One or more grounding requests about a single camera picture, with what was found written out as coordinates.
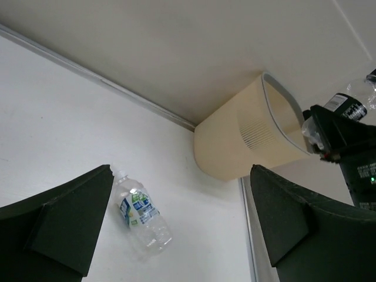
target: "clear plastic bottle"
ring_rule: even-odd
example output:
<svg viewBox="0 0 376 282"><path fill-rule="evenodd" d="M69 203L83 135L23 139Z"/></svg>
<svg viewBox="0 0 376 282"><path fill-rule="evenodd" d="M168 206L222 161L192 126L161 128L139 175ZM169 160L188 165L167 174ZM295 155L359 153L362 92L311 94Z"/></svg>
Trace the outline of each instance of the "clear plastic bottle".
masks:
<svg viewBox="0 0 376 282"><path fill-rule="evenodd" d="M349 96L354 98L354 102L346 111L341 107ZM354 79L340 92L333 96L324 108L338 113L346 118L356 121L362 120L363 123L376 122L376 70L367 75L366 78ZM301 128L304 136L306 136L312 145L317 145L320 150L324 149L320 135L317 132L317 127L313 118L307 119Z"/></svg>
<svg viewBox="0 0 376 282"><path fill-rule="evenodd" d="M172 234L146 189L128 178L124 170L115 172L114 177L114 201L140 247L151 255L162 252L172 241Z"/></svg>

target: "water bottle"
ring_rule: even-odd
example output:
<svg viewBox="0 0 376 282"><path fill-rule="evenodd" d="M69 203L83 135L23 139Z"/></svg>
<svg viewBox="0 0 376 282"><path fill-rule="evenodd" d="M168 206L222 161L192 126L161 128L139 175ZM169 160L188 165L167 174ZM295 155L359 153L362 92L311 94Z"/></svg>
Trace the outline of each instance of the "water bottle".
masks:
<svg viewBox="0 0 376 282"><path fill-rule="evenodd" d="M334 95L324 108L355 121L375 122L376 111L373 110L376 109L376 70L366 78L352 80L340 93ZM324 149L312 117L303 123L301 131L312 145L317 145L320 150Z"/></svg>
<svg viewBox="0 0 376 282"><path fill-rule="evenodd" d="M146 189L128 178L124 170L113 175L114 201L140 247L151 255L162 252L172 241L172 234Z"/></svg>

